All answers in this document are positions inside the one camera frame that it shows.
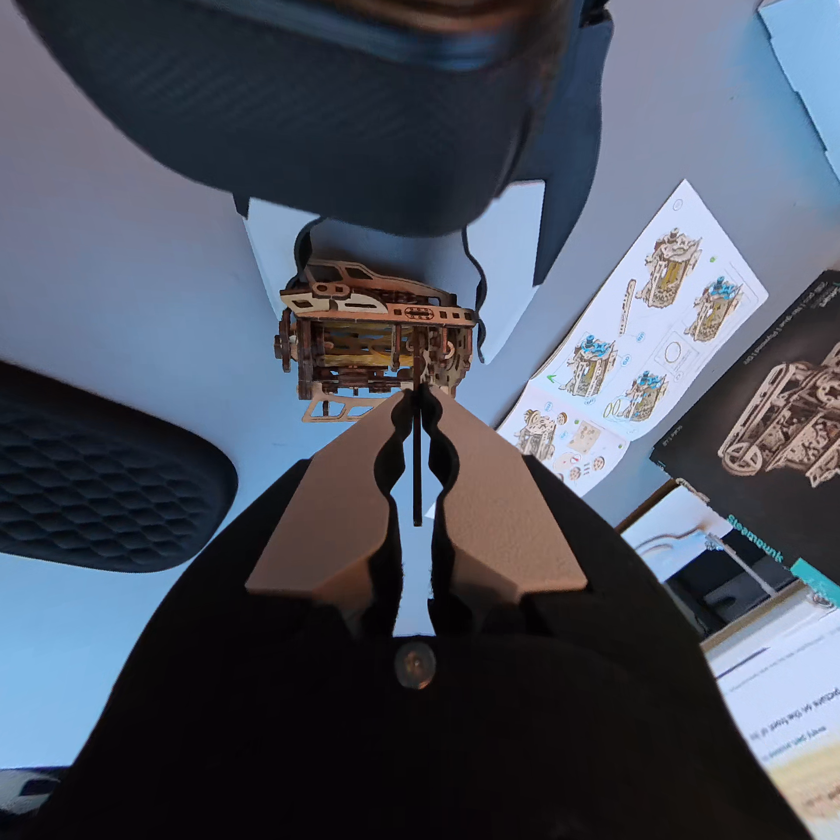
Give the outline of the white cardboard box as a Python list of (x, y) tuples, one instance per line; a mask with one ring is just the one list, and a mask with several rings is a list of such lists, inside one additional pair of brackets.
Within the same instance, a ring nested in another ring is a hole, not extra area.
[(839, 2), (764, 1), (758, 13), (776, 59), (839, 176)]

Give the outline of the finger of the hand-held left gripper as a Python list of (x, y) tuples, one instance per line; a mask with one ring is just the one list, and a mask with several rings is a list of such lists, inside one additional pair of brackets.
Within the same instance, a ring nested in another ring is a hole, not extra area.
[(280, 293), (298, 276), (298, 238), (323, 221), (323, 216), (313, 213), (253, 197), (248, 200), (245, 231), (277, 322), (286, 308)]
[(484, 330), (479, 356), (488, 364), (499, 354), (536, 293), (545, 182), (509, 185), (465, 228), (466, 249), (479, 271), (476, 314)]

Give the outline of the black model kit box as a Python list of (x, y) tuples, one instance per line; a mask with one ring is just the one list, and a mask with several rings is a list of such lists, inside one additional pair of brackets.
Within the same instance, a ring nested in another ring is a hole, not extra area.
[(806, 288), (650, 458), (838, 606), (838, 271)]

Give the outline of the document stand with white base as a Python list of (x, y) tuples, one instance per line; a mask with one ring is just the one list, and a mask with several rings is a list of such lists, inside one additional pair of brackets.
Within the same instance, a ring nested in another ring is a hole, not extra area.
[(774, 640), (837, 612), (821, 575), (795, 574), (776, 548), (707, 499), (671, 480), (618, 531), (654, 573), (710, 657), (746, 649), (760, 655)]

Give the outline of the thin wooden strip part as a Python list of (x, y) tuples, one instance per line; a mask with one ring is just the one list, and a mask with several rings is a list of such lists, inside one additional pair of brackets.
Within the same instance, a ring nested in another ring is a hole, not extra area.
[(424, 524), (423, 508), (423, 466), (422, 466), (422, 405), (420, 390), (425, 370), (424, 330), (413, 328), (413, 525), (421, 528)]

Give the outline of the wooden submarine model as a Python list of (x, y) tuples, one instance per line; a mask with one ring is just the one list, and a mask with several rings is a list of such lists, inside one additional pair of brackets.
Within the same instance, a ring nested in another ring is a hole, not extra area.
[(456, 294), (358, 262), (310, 259), (279, 301), (275, 356), (297, 368), (305, 424), (353, 423), (415, 384), (454, 397), (474, 359), (479, 321)]

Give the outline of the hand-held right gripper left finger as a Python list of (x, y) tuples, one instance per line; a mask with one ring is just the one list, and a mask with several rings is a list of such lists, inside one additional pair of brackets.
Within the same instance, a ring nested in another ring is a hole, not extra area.
[(335, 607), (354, 635), (393, 634), (403, 564), (391, 491), (405, 470), (413, 397), (380, 401), (311, 458), (246, 582), (249, 594)]

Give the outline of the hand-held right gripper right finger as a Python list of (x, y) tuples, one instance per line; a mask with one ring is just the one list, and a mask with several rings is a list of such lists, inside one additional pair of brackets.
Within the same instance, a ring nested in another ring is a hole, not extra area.
[(429, 468), (441, 484), (432, 537), (436, 635), (478, 632), (526, 596), (587, 578), (522, 453), (439, 387), (420, 390)]

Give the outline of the black quilted cushion pad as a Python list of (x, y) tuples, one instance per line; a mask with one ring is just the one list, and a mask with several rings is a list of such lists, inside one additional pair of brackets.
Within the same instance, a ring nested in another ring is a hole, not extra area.
[(231, 460), (182, 427), (1, 363), (1, 551), (147, 574), (195, 557), (238, 491)]

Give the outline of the printed instruction sheet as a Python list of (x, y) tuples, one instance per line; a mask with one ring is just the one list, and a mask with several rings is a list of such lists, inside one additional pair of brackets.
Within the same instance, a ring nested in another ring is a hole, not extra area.
[(769, 628), (707, 661), (753, 756), (813, 838), (839, 838), (839, 618)]

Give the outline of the illustrated assembly booklet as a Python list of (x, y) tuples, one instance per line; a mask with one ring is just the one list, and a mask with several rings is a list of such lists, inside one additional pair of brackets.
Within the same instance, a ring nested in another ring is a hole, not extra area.
[(666, 418), (768, 298), (683, 180), (497, 431), (582, 497)]

